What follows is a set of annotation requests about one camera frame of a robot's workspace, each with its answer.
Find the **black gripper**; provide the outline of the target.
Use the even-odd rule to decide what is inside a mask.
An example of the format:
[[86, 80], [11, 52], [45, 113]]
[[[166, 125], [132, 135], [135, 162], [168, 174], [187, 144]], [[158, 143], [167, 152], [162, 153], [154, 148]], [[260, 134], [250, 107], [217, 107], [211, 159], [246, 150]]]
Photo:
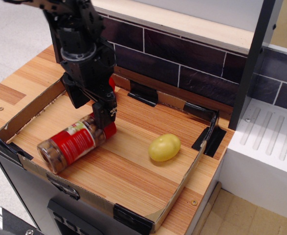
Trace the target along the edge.
[[116, 98], [109, 85], [116, 64], [111, 46], [91, 46], [85, 51], [60, 50], [61, 66], [65, 70], [61, 82], [73, 104], [78, 109], [91, 99], [93, 115], [99, 129], [115, 122]]

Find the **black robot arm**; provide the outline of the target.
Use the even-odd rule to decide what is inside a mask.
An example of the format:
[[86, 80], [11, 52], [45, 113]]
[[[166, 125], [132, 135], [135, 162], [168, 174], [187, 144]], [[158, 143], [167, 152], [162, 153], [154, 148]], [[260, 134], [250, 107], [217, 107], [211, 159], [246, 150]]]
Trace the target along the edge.
[[117, 101], [109, 79], [116, 65], [115, 50], [102, 37], [104, 18], [89, 0], [11, 0], [43, 11], [50, 28], [61, 82], [75, 108], [93, 100], [98, 128], [115, 121]]

